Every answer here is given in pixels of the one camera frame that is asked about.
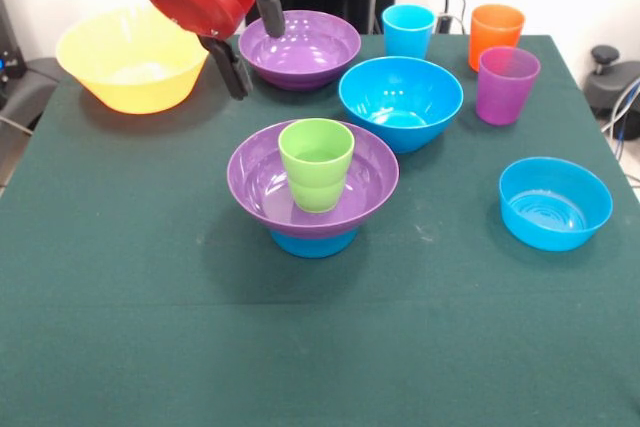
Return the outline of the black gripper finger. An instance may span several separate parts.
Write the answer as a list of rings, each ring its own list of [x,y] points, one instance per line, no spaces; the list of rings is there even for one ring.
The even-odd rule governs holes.
[[[280,0],[256,0],[256,6],[266,33],[280,38],[285,33],[285,18]]]
[[[225,40],[212,37],[199,35],[198,39],[214,59],[230,96],[235,100],[243,100],[251,91],[251,80],[232,46]]]

